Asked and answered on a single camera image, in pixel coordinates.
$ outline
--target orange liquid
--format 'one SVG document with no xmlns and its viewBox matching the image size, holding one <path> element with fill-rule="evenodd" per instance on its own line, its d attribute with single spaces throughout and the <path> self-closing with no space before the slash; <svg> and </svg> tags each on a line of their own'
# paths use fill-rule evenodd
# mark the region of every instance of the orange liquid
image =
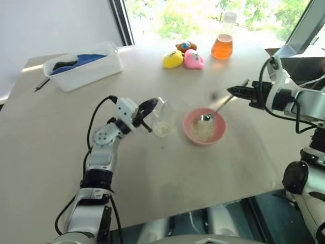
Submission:
<svg viewBox="0 0 325 244">
<path fill-rule="evenodd" d="M 233 53 L 233 38 L 230 35 L 221 34 L 215 40 L 212 49 L 212 56 L 217 59 L 227 59 Z"/>
</svg>

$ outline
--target blue cloth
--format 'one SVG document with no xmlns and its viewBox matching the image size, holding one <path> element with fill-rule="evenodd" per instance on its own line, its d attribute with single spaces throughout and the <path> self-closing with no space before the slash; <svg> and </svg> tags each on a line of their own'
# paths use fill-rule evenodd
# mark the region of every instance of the blue cloth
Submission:
<svg viewBox="0 0 325 244">
<path fill-rule="evenodd" d="M 71 69 L 74 69 L 75 67 L 81 66 L 81 65 L 85 65 L 87 63 L 90 62 L 94 62 L 100 58 L 106 57 L 106 55 L 100 55 L 100 54 L 81 54 L 78 55 L 78 61 L 76 64 L 72 65 L 72 66 L 64 66 L 64 67 L 60 67 L 56 70 L 54 70 L 50 75 L 55 75 L 58 73 L 62 73 Z"/>
</svg>

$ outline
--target plush toy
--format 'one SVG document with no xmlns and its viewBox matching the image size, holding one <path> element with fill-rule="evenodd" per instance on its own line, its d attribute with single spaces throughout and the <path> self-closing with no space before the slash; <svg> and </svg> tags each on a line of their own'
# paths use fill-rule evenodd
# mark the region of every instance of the plush toy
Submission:
<svg viewBox="0 0 325 244">
<path fill-rule="evenodd" d="M 164 55 L 164 68 L 172 69 L 183 63 L 183 55 L 179 50 Z"/>
<path fill-rule="evenodd" d="M 184 63 L 189 69 L 203 69 L 204 60 L 195 50 L 189 49 L 185 52 Z"/>
<path fill-rule="evenodd" d="M 197 49 L 197 46 L 194 43 L 190 42 L 190 41 L 185 41 L 185 42 L 176 44 L 175 46 L 182 53 L 185 53 L 189 49 L 193 49 L 193 50 Z"/>
</svg>

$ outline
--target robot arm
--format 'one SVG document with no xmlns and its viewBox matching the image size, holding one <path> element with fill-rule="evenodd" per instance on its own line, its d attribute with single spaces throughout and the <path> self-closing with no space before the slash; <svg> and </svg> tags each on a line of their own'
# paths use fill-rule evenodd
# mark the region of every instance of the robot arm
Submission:
<svg viewBox="0 0 325 244">
<path fill-rule="evenodd" d="M 143 118 L 157 104 L 157 99 L 139 106 L 129 98 L 112 97 L 111 100 L 116 103 L 118 119 L 111 118 L 95 132 L 85 174 L 65 224 L 65 233 L 52 243 L 102 243 L 108 239 L 112 210 L 107 204 L 112 200 L 111 182 L 118 146 L 125 135 L 140 125 L 151 132 Z"/>
<path fill-rule="evenodd" d="M 268 68 L 271 82 L 262 82 L 264 68 Z M 283 185 L 297 201 L 306 226 L 318 243 L 325 243 L 325 92 L 300 88 L 287 82 L 279 57 L 272 57 L 263 65 L 259 81 L 253 87 L 234 86 L 228 91 L 236 97 L 250 100 L 249 105 L 264 109 L 278 118 L 296 121 L 296 132 L 316 128 L 312 140 L 301 152 L 300 161 L 290 163 L 283 176 Z M 282 111 L 283 117 L 273 113 Z M 302 131 L 297 121 L 311 125 Z"/>
</svg>

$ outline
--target brown toy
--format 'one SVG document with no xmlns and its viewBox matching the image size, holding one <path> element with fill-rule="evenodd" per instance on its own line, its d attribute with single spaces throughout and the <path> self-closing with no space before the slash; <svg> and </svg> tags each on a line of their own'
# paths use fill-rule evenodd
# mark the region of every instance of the brown toy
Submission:
<svg viewBox="0 0 325 244">
<path fill-rule="evenodd" d="M 176 44 L 175 46 L 182 53 L 185 53 L 189 49 L 193 49 L 193 50 L 197 49 L 197 46 L 194 43 L 190 42 L 190 41 L 185 41 L 185 42 Z"/>
</svg>

